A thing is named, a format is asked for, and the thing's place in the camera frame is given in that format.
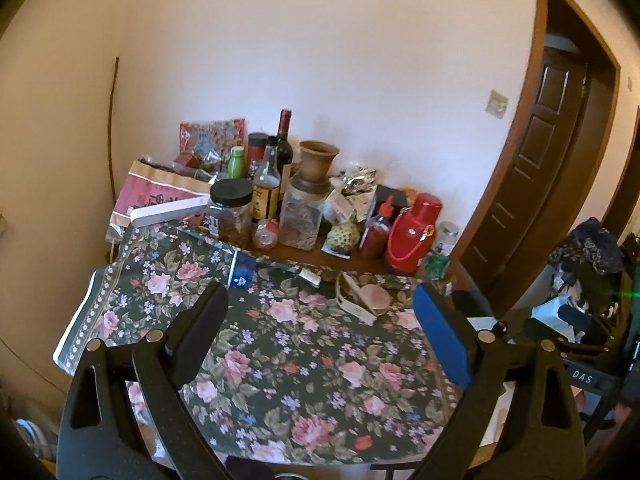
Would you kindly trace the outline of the red patterned snack bag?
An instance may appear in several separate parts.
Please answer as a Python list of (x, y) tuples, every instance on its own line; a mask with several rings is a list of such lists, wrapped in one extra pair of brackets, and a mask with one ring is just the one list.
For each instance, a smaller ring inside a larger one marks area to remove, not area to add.
[(182, 122), (180, 152), (196, 157), (200, 167), (210, 171), (225, 170), (235, 146), (243, 146), (246, 120), (233, 118), (211, 122)]

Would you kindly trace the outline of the large glass jar dried goods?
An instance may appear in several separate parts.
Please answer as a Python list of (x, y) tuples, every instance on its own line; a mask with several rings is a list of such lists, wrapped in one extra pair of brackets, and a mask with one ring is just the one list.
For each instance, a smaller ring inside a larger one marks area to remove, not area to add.
[(328, 179), (310, 182), (300, 174), (292, 177), (280, 211), (280, 244), (300, 250), (314, 248), (322, 221), (323, 204), (330, 189)]

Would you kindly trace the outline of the green custard apple fruit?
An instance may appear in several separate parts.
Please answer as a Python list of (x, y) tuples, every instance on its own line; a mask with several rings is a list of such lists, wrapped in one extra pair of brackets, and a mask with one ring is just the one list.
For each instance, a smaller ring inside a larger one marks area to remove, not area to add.
[(360, 233), (355, 223), (350, 221), (337, 224), (326, 236), (326, 247), (331, 252), (349, 255), (357, 245)]

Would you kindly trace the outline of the pink paper gift bag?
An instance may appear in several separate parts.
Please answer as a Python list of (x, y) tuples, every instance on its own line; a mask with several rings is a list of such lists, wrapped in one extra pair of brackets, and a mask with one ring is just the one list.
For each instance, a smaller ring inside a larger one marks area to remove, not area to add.
[(116, 196), (105, 240), (114, 244), (122, 241), (134, 209), (208, 195), (209, 189), (206, 182), (135, 160)]

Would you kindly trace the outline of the small pink-lid jar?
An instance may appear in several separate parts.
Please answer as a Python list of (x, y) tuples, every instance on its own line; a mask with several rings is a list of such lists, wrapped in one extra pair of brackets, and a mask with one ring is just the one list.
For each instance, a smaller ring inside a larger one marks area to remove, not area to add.
[(279, 225), (276, 220), (262, 219), (256, 224), (253, 245), (262, 250), (269, 250), (278, 244)]

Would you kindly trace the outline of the clear jar black lid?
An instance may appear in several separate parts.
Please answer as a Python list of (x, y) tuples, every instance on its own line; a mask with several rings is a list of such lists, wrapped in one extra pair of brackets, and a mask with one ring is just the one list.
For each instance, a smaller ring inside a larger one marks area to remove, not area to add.
[(206, 211), (209, 234), (224, 243), (244, 247), (250, 238), (253, 185), (247, 178), (224, 179), (210, 188)]

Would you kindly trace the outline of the red thermos jug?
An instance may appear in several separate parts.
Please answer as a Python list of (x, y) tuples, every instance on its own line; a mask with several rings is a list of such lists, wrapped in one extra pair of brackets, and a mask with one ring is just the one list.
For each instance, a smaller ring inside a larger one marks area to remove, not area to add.
[(395, 220), (387, 239), (386, 266), (395, 274), (413, 275), (435, 240), (436, 221), (442, 201), (432, 194), (420, 193), (413, 204)]

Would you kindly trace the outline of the green plastic bag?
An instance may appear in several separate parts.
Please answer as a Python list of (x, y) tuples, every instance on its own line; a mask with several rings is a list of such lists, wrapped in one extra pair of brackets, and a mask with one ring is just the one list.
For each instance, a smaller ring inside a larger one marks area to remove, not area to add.
[(450, 265), (450, 259), (439, 252), (428, 252), (423, 259), (426, 277), (430, 281), (441, 280), (445, 277)]

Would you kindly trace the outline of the thin dark stick on wall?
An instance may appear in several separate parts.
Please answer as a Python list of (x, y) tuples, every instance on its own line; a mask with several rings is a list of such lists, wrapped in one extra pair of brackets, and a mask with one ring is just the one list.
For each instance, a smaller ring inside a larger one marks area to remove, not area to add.
[(108, 183), (110, 184), (112, 205), (116, 204), (116, 186), (114, 176), (114, 162), (113, 162), (113, 118), (114, 118), (114, 105), (115, 105), (115, 93), (117, 86), (117, 78), (119, 72), (119, 56), (114, 58), (113, 73), (110, 94), (108, 95), (108, 107), (107, 107), (107, 125), (106, 125), (106, 156), (107, 156), (107, 174)]

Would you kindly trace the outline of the wall light switch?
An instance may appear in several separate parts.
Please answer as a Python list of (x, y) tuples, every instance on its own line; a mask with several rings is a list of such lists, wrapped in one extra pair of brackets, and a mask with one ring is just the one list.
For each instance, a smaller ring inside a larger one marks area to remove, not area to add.
[(485, 110), (489, 115), (502, 119), (508, 105), (509, 99), (506, 96), (496, 90), (491, 90)]

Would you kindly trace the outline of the dark brown wooden door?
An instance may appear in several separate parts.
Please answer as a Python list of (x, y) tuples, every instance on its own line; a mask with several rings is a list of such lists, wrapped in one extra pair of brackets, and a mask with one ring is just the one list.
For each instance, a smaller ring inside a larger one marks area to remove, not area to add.
[(570, 146), (582, 107), (587, 63), (575, 53), (544, 48), (533, 104), (500, 188), (461, 264), (483, 294), (538, 216)]

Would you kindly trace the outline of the dark wine bottle red cap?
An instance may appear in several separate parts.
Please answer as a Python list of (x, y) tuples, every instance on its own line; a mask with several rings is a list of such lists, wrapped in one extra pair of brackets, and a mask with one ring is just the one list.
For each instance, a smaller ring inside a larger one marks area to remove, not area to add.
[(277, 133), (277, 170), (281, 177), (280, 195), (284, 194), (286, 184), (288, 180), (290, 180), (293, 162), (293, 148), (290, 142), (288, 142), (291, 116), (292, 112), (290, 110), (281, 110)]

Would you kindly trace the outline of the red sauce squeeze bottle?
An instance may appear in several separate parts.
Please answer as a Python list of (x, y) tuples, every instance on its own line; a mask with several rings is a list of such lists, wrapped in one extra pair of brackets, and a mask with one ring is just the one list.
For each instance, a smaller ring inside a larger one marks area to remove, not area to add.
[(360, 255), (368, 260), (376, 260), (384, 256), (392, 217), (394, 213), (394, 196), (389, 195), (378, 207), (376, 215), (368, 221), (360, 240)]

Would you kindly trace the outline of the brown clay vase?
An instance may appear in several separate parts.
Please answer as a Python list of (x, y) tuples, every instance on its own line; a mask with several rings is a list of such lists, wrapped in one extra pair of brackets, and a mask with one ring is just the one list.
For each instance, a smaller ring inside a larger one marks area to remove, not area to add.
[(300, 175), (314, 183), (326, 180), (332, 162), (340, 152), (333, 144), (313, 140), (300, 142), (299, 151)]

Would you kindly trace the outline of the clear liquor bottle yellow label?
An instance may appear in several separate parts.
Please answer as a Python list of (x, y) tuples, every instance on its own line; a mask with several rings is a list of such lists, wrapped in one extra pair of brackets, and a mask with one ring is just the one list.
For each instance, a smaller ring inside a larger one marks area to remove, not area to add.
[(268, 136), (262, 162), (253, 179), (253, 219), (270, 220), (276, 216), (281, 176), (277, 167), (278, 138)]

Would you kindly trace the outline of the green bottle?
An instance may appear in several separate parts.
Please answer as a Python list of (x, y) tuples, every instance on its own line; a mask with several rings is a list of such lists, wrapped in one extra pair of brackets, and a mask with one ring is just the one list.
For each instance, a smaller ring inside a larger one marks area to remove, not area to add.
[(245, 155), (242, 146), (234, 146), (228, 161), (228, 174), (231, 179), (241, 179), (246, 175)]

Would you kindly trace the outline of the blue small packet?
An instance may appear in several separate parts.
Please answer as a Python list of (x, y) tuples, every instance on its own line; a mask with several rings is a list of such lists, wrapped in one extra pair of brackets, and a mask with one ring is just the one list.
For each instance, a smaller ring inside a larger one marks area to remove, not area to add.
[(228, 273), (228, 288), (249, 288), (256, 273), (256, 258), (247, 252), (237, 250), (231, 260)]

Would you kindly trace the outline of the floral dark green tablecloth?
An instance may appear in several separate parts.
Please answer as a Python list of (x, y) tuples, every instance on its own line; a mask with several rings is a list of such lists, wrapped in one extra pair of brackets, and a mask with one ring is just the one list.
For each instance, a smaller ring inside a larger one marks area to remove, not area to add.
[[(235, 251), (174, 222), (129, 229), (115, 261), (96, 270), (53, 359), (73, 373), (86, 343), (134, 344), (224, 282)], [(457, 406), (413, 313), (416, 280), (357, 273), (390, 305), (372, 325), (340, 308), (337, 274), (319, 285), (298, 266), (261, 258), (193, 382), (186, 408), (219, 453), (273, 464), (341, 465), (427, 453)]]

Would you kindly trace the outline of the red dark-lid canister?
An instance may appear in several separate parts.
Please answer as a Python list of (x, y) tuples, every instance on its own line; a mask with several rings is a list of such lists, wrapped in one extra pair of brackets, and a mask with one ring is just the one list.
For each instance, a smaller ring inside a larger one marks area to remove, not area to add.
[(247, 139), (247, 174), (252, 178), (262, 163), (269, 136), (263, 132), (252, 132)]

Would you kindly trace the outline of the white flat box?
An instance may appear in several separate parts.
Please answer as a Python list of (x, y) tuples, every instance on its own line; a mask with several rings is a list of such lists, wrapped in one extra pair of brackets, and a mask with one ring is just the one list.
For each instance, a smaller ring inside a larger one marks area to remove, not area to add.
[(201, 214), (206, 211), (208, 205), (209, 198), (207, 196), (198, 196), (145, 206), (131, 211), (130, 223), (135, 228), (143, 228), (144, 226), (152, 226), (152, 224), (180, 220), (194, 214)]

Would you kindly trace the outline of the pile of clothes on rack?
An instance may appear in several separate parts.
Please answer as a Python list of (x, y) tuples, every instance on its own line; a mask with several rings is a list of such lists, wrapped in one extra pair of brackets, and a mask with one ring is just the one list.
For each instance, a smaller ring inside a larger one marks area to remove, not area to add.
[(619, 243), (596, 218), (571, 230), (549, 255), (550, 292), (532, 318), (571, 344), (604, 346), (626, 330), (639, 237)]

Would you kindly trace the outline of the small glass jar silver lid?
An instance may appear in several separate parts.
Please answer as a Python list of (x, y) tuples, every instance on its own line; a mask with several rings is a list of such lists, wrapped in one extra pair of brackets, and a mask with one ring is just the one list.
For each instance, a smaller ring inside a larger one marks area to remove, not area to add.
[(442, 221), (436, 226), (436, 236), (432, 251), (449, 257), (457, 244), (459, 228), (450, 221)]

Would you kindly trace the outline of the beige paper strap trash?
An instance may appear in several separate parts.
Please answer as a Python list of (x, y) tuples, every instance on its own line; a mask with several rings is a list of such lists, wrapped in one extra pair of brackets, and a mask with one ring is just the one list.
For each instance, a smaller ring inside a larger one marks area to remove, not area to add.
[(373, 326), (392, 305), (392, 297), (383, 287), (359, 286), (344, 272), (338, 274), (335, 281), (335, 299), (341, 310), (367, 326)]

